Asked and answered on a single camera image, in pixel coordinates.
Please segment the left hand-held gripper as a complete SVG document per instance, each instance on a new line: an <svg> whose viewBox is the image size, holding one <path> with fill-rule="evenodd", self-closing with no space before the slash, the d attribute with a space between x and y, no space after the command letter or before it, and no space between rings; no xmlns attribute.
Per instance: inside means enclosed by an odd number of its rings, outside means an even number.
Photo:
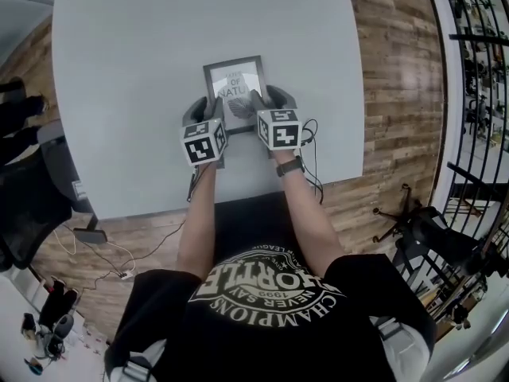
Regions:
<svg viewBox="0 0 509 382"><path fill-rule="evenodd" d="M208 99L203 96L182 117L180 143L190 166L220 160L227 147L223 99L215 98L212 117L205 120L207 105Z"/></svg>

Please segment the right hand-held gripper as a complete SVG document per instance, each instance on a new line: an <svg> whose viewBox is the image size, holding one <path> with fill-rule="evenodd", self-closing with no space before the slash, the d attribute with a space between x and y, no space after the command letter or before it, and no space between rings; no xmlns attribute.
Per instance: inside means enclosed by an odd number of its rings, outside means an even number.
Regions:
<svg viewBox="0 0 509 382"><path fill-rule="evenodd" d="M250 91L251 105L257 112L258 136L268 150L296 150L301 147L302 122L298 118L297 103L282 88L267 85L268 104L275 108L267 110L261 95Z"/></svg>

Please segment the black framed picture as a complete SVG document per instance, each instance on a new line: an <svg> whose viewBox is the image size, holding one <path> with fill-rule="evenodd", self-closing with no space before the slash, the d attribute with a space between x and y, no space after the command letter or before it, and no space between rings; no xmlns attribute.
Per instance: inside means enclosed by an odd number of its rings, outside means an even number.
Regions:
<svg viewBox="0 0 509 382"><path fill-rule="evenodd" d="M256 124L256 110L251 91L262 99L267 96L266 82L260 56L244 57L208 64L203 67L210 100L223 101L223 120L226 132L240 134L252 131Z"/></svg>

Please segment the person's left forearm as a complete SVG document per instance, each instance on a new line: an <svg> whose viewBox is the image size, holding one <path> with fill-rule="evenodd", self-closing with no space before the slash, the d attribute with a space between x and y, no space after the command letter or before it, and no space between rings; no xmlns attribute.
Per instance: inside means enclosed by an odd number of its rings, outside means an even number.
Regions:
<svg viewBox="0 0 509 382"><path fill-rule="evenodd" d="M217 163L203 164L192 191L182 228L177 270L204 280L213 267L215 251L215 187Z"/></svg>

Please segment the person's right forearm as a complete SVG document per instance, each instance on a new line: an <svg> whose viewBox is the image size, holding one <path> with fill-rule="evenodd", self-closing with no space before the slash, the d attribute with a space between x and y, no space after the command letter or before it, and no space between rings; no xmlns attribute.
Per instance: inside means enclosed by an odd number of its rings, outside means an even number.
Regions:
<svg viewBox="0 0 509 382"><path fill-rule="evenodd" d="M293 230L310 270L321 278L345 251L338 235L300 168L281 177Z"/></svg>

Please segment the light grey table top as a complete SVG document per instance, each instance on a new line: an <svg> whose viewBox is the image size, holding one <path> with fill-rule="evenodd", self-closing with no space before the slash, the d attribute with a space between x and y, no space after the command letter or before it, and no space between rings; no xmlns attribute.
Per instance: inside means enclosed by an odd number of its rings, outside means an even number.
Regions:
<svg viewBox="0 0 509 382"><path fill-rule="evenodd" d="M57 105L101 219L181 210L183 114L203 67L260 56L266 82L318 122L303 151L323 183L363 172L364 96L351 0L55 0Z"/></svg>

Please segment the dark wrist watch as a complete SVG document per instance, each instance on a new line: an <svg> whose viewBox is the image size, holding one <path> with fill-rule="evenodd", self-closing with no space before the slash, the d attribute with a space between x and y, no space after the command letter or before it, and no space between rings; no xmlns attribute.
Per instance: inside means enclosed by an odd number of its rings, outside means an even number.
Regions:
<svg viewBox="0 0 509 382"><path fill-rule="evenodd" d="M295 170L300 170L302 173L305 172L305 167L300 156L295 156L292 160L278 164L276 167L276 173L279 177L284 177Z"/></svg>

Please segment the black office chair with label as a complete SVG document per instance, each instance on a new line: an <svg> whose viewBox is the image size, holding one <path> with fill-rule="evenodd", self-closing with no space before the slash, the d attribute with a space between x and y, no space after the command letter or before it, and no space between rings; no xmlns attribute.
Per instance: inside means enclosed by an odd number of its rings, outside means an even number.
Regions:
<svg viewBox="0 0 509 382"><path fill-rule="evenodd" d="M105 244L107 235L97 228L99 220L75 168L62 122L57 119L45 124L37 132L37 140L49 176L58 191L69 200L72 211L91 215L87 227L72 229L73 235L85 244Z"/></svg>

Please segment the black metal railing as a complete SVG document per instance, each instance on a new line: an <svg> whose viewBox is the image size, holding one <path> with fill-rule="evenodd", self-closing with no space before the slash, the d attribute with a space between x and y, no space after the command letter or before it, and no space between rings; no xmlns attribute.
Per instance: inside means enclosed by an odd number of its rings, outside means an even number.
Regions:
<svg viewBox="0 0 509 382"><path fill-rule="evenodd" d="M485 278L467 266L509 260L509 0L430 0L442 55L443 122L430 202L465 247L463 263L437 253L442 318Z"/></svg>

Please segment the black swivel office chair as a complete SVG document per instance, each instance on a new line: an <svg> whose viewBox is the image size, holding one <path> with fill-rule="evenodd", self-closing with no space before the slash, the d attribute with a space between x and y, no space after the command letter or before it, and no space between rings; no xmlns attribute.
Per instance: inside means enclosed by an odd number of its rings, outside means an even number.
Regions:
<svg viewBox="0 0 509 382"><path fill-rule="evenodd" d="M433 206L424 207L417 198L412 198L409 185L403 184L402 190L406 195L398 215L373 209L375 215L394 221L394 225L382 236L372 238L376 244L389 236L397 238L393 265L403 266L412 274L414 269L410 261L421 256L446 280L445 274L428 256L433 251L450 267L459 267L466 275L480 272L485 264L480 241L450 228Z"/></svg>

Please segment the black printed t-shirt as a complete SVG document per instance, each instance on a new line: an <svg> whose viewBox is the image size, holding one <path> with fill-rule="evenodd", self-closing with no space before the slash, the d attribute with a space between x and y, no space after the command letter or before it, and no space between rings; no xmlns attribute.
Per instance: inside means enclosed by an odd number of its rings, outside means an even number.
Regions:
<svg viewBox="0 0 509 382"><path fill-rule="evenodd" d="M385 341L370 316L402 329ZM150 270L134 278L105 352L110 382L143 355L157 382L418 382L436 326L385 255L346 255L323 278L308 268L286 199L216 206L206 279Z"/></svg>

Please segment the white cluttered table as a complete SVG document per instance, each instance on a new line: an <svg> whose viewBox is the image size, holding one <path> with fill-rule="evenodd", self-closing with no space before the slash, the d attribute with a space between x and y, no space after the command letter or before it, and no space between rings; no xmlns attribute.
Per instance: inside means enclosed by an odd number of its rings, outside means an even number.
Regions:
<svg viewBox="0 0 509 382"><path fill-rule="evenodd" d="M0 380L3 382L103 382L103 357L80 339L66 346L56 362L33 374L25 361L34 357L32 342L21 334L23 315L33 308L10 279L0 274Z"/></svg>

